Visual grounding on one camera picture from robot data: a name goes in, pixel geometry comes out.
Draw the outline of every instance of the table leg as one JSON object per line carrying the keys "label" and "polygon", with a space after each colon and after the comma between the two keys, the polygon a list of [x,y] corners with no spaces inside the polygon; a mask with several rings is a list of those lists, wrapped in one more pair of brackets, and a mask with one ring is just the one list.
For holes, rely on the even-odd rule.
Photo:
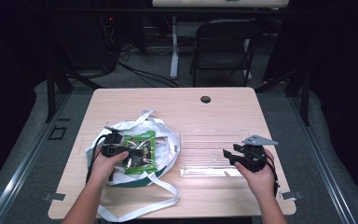
{"label": "table leg", "polygon": [[172,62],[171,62],[171,78],[178,77],[178,38],[176,33],[176,17],[172,17]]}

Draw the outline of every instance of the wrist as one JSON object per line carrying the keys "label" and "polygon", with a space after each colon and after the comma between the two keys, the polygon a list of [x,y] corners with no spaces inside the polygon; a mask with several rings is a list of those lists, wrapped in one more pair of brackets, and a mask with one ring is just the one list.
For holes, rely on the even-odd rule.
{"label": "wrist", "polygon": [[89,177],[88,184],[93,185],[95,187],[98,187],[100,189],[103,189],[103,187],[106,185],[107,179],[101,178],[98,175],[93,175]]}
{"label": "wrist", "polygon": [[261,197],[257,198],[258,205],[260,206],[261,214],[265,214],[266,211],[279,207],[278,201],[275,197]]}
{"label": "wrist", "polygon": [[264,203],[275,203],[277,200],[273,194],[263,194],[263,195],[255,195],[257,202],[259,204]]}

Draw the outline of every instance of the chair leg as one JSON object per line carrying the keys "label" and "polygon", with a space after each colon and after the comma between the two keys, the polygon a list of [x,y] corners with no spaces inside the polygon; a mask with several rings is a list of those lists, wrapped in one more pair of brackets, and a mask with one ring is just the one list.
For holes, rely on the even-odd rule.
{"label": "chair leg", "polygon": [[193,75],[193,87],[196,87],[196,76],[197,76],[197,68],[193,66],[191,68],[192,75]]}
{"label": "chair leg", "polygon": [[249,73],[250,73],[250,68],[246,69],[246,75],[243,78],[243,87],[246,87],[246,85],[248,84]]}
{"label": "chair leg", "polygon": [[193,76],[193,65],[194,65],[194,60],[191,59],[191,64],[190,64],[190,75]]}

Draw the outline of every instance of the black curtain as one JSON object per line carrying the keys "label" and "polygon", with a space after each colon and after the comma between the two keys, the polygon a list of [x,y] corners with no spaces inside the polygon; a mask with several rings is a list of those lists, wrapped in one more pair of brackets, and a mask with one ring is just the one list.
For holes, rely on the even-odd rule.
{"label": "black curtain", "polygon": [[0,170],[34,106],[34,86],[44,79],[15,12],[0,1]]}
{"label": "black curtain", "polygon": [[358,186],[358,1],[291,0],[288,10],[326,14],[283,22],[264,79],[308,67],[331,143]]}

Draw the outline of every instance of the cable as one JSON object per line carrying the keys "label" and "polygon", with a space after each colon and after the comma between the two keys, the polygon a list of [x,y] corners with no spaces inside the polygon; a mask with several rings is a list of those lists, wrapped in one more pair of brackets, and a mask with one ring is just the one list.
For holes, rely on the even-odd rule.
{"label": "cable", "polygon": [[168,29],[170,29],[170,31],[172,32],[172,26],[171,26],[170,23],[167,21],[167,18],[164,17],[164,20],[165,20],[165,23],[166,23],[167,26],[168,26]]}
{"label": "cable", "polygon": [[135,69],[135,68],[132,68],[132,67],[129,67],[128,65],[124,64],[124,63],[121,63],[121,62],[118,62],[119,65],[121,65],[123,68],[133,72],[134,74],[136,74],[137,76],[140,77],[140,79],[142,79],[145,83],[147,83],[148,85],[152,86],[152,87],[155,87],[153,86],[152,84],[148,83],[144,78],[148,78],[148,79],[152,79],[156,82],[159,82],[161,84],[164,84],[168,87],[183,87],[182,85],[174,82],[173,80],[170,80],[166,77],[162,77],[162,76],[159,76],[159,75],[156,75],[156,74],[153,74],[153,73],[150,73],[150,72],[146,72],[146,71],[142,71],[142,70],[138,70],[138,69]]}
{"label": "cable", "polygon": [[[155,46],[152,46],[151,44],[148,44],[149,46],[150,46],[150,48],[153,50],[153,51],[155,51],[157,54],[160,54],[160,55],[164,55],[164,54],[167,54],[167,53],[169,53],[169,52],[171,52],[172,51],[172,49],[173,49],[173,46],[166,46],[166,47],[155,47]],[[156,49],[162,49],[162,48],[169,48],[167,51],[165,51],[165,52],[158,52],[158,51],[156,51]]]}
{"label": "cable", "polygon": [[274,175],[274,195],[276,196],[277,195],[277,192],[278,192],[278,188],[280,187],[279,185],[279,180],[278,180],[278,175],[275,171],[275,164],[274,164],[274,160],[267,154],[265,154],[271,161],[272,161],[272,165],[266,160],[266,158],[263,158],[257,154],[255,154],[253,151],[251,150],[246,150],[247,153],[250,153],[254,156],[256,156],[258,159],[262,160],[263,162],[266,163],[266,165],[269,166],[269,168],[271,169],[272,171],[272,174]]}
{"label": "cable", "polygon": [[[133,46],[133,44],[127,44],[127,46],[121,48],[121,52],[120,54],[118,55],[124,62],[127,62],[130,60],[130,51],[131,50],[136,50],[137,48],[135,46]],[[123,58],[121,56],[121,54],[125,54],[127,57],[126,58]]]}
{"label": "cable", "polygon": [[97,158],[97,156],[100,154],[100,152],[98,152],[97,155],[95,155],[95,151],[97,150],[97,146],[100,143],[101,139],[105,138],[107,136],[107,134],[103,134],[101,135],[97,141],[95,142],[94,148],[92,149],[92,154],[91,154],[91,160],[89,161],[89,169],[87,171],[87,176],[86,176],[86,184],[87,182],[89,182],[90,176],[91,176],[91,171],[92,171],[92,165],[94,164],[95,158]]}

